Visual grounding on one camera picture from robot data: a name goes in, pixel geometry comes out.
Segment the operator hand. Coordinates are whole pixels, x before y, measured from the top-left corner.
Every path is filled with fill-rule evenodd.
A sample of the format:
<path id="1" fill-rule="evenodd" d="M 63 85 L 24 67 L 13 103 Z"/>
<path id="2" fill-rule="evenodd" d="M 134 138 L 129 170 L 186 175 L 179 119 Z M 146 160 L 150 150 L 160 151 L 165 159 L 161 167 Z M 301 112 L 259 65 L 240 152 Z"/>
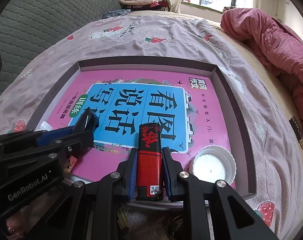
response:
<path id="1" fill-rule="evenodd" d="M 22 213 L 19 211 L 6 220 L 9 233 L 17 239 L 23 239 L 26 233 L 26 226 Z"/>

